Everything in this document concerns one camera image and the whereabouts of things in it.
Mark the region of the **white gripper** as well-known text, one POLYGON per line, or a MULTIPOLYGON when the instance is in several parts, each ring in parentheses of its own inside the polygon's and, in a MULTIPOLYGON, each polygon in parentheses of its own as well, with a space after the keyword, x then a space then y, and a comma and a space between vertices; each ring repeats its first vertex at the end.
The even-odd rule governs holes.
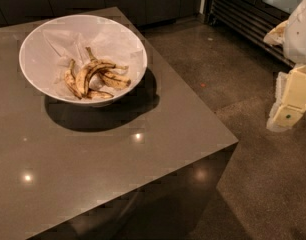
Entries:
MULTIPOLYGON (((283 45, 286 58, 306 64, 306 0, 297 6, 288 20, 281 22, 264 37, 271 46, 283 45)), ((275 103, 266 128, 272 132, 292 129, 306 112, 306 65, 296 65, 276 79, 275 103)))

